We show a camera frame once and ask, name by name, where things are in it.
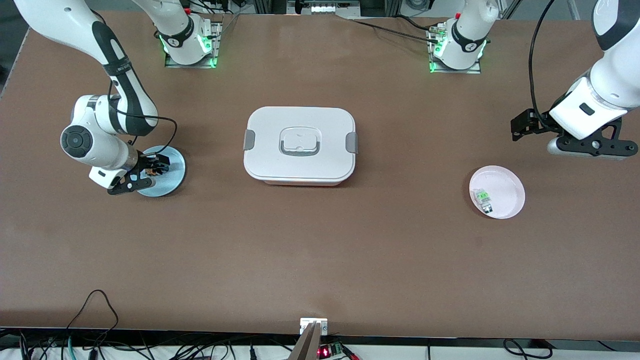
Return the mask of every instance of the container lid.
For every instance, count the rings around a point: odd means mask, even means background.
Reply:
[[[495,165],[475,172],[469,182],[469,195],[478,210],[498,219],[517,215],[525,200],[524,186],[516,174]]]
[[[355,121],[338,108],[259,108],[244,135],[244,168],[263,181],[338,183],[353,173]]]

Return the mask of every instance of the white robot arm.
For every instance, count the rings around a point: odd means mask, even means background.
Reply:
[[[470,68],[480,56],[498,14],[497,0],[465,0],[460,17],[444,23],[445,35],[433,56],[455,70]]]
[[[132,0],[156,25],[164,48],[176,63],[192,65],[211,53],[204,39],[211,34],[211,21],[187,15],[179,0]]]
[[[547,145],[552,154],[621,160],[637,153],[636,143],[618,135],[621,117],[640,106],[640,1],[599,0],[592,20],[604,56],[542,119],[531,109],[513,119],[513,141],[553,131],[560,135]],[[614,129],[610,138],[602,134],[608,127]]]
[[[157,124],[157,110],[112,30],[84,0],[15,0],[15,4],[35,31],[98,60],[119,93],[110,98],[85,95],[76,101],[71,124],[60,136],[63,150],[92,166],[90,178],[113,195],[153,186],[153,179],[120,186],[121,178],[132,170],[139,173],[150,168],[162,174],[168,160],[161,155],[142,156],[117,137],[149,134]]]

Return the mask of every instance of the blue round disc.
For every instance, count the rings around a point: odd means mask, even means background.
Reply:
[[[148,154],[150,152],[158,151],[162,149],[163,146],[154,146],[145,150],[144,153]],[[165,196],[180,186],[182,180],[184,180],[184,174],[186,171],[186,163],[184,162],[184,157],[182,154],[174,149],[173,147],[167,146],[165,150],[162,150],[160,154],[169,158],[169,170],[162,175],[153,176],[153,179],[156,181],[154,186],[150,188],[138,190],[144,196],[149,197],[158,197]],[[140,174],[140,178],[144,179],[149,177],[146,172],[142,172]]]

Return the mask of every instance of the small plate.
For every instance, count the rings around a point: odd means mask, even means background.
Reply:
[[[485,213],[476,201],[474,191],[484,190],[493,209]],[[469,195],[474,205],[488,217],[511,218],[516,216],[524,206],[525,192],[522,182],[510,170],[495,165],[480,168],[469,181]]]

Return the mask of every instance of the table surface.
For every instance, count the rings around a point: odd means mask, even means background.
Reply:
[[[160,199],[110,197],[88,179],[59,134],[108,79],[31,32],[0,101],[0,325],[65,326],[101,288],[121,328],[293,333],[318,316],[350,335],[640,340],[640,156],[552,156],[549,134],[511,141],[509,121],[531,105],[532,22],[496,23],[483,73],[461,75],[430,74],[418,41],[286,15],[240,16],[217,69],[164,69],[144,13],[105,18],[159,114],[179,121],[187,178]],[[545,23],[538,39],[548,109],[601,52],[588,22]],[[353,175],[335,188],[252,179],[243,136],[262,106],[348,110]],[[639,115],[622,138],[640,140]],[[485,165],[522,180],[515,218],[473,208],[468,180]],[[112,321],[95,298],[76,325]]]

